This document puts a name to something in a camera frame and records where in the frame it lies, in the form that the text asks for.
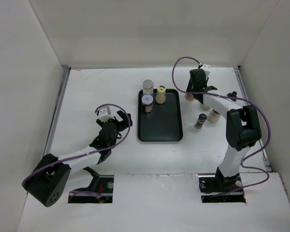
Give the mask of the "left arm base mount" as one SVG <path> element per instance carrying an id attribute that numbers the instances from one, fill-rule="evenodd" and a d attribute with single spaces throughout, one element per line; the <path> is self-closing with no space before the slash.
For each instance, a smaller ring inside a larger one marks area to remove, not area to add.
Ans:
<path id="1" fill-rule="evenodd" d="M 90 167 L 83 170 L 90 173 L 92 180 L 88 187 L 70 191 L 68 203 L 112 203 L 115 176 L 100 175 Z"/>

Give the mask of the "small dark spice bottle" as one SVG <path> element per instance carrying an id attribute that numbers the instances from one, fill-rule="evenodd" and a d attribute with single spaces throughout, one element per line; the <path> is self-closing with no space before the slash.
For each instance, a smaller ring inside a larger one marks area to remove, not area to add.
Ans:
<path id="1" fill-rule="evenodd" d="M 198 119 L 195 123 L 195 128 L 200 130 L 203 127 L 203 124 L 207 120 L 207 115 L 206 114 L 199 114 Z"/>

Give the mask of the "yellow cap spice bottle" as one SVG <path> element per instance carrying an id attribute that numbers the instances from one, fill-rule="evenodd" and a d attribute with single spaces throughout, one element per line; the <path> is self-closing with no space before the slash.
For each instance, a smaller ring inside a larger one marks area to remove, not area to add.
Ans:
<path id="1" fill-rule="evenodd" d="M 158 104 L 164 104 L 166 101 L 166 88 L 165 86 L 159 86 L 156 92 L 156 102 Z"/>

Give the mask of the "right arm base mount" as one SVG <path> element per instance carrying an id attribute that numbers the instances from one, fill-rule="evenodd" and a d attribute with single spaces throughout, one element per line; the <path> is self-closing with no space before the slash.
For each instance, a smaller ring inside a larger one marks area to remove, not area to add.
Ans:
<path id="1" fill-rule="evenodd" d="M 202 203 L 246 203 L 240 174 L 224 177 L 217 169 L 214 175 L 200 175 Z"/>

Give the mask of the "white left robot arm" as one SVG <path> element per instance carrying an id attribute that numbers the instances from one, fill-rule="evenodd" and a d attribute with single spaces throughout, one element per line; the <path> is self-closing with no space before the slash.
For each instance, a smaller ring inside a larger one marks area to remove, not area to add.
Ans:
<path id="1" fill-rule="evenodd" d="M 130 131 L 133 122 L 131 115 L 120 109 L 117 114 L 121 120 L 112 116 L 106 107 L 96 111 L 100 126 L 98 136 L 86 148 L 69 154 L 66 158 L 59 158 L 49 153 L 43 156 L 33 172 L 27 176 L 22 187 L 45 207 L 55 204 L 64 192 L 70 173 L 84 169 L 92 176 L 87 176 L 82 181 L 81 189 L 74 190 L 72 196 L 84 194 L 88 197 L 101 198 L 99 192 L 99 174 L 91 169 L 106 161 L 112 149 L 123 142 L 126 137 L 121 133 Z"/>

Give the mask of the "pink cap spice bottle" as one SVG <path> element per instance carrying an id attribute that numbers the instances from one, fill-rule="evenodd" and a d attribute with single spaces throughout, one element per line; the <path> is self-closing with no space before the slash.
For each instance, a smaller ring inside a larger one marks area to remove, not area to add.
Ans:
<path id="1" fill-rule="evenodd" d="M 190 94 L 190 93 L 187 93 L 185 95 L 185 99 L 188 100 L 188 101 L 194 101 L 195 100 L 193 94 Z"/>

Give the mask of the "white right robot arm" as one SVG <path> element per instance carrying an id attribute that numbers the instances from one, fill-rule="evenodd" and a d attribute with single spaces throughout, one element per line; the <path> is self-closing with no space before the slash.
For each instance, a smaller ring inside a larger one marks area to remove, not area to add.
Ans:
<path id="1" fill-rule="evenodd" d="M 214 86 L 208 86 L 209 72 L 203 69 L 189 71 L 187 92 L 201 104 L 210 107 L 226 119 L 228 148 L 223 162 L 217 168 L 215 187 L 226 191 L 232 186 L 232 177 L 239 174 L 242 159 L 261 138 L 257 109 L 253 105 L 242 106 L 235 96 L 221 96 Z"/>

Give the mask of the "dark sauce jar white lid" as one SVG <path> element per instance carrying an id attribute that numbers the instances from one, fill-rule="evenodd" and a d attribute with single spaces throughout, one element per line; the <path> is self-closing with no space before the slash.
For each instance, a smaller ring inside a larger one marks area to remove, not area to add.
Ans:
<path id="1" fill-rule="evenodd" d="M 141 98 L 142 106 L 146 113 L 150 113 L 153 110 L 153 96 L 150 94 L 144 94 Z"/>

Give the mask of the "tall jar silver lid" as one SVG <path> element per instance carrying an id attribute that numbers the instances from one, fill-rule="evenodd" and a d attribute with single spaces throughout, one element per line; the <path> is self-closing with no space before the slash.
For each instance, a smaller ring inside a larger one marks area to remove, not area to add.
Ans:
<path id="1" fill-rule="evenodd" d="M 143 81 L 143 94 L 144 95 L 153 95 L 154 93 L 154 83 L 150 79 Z"/>

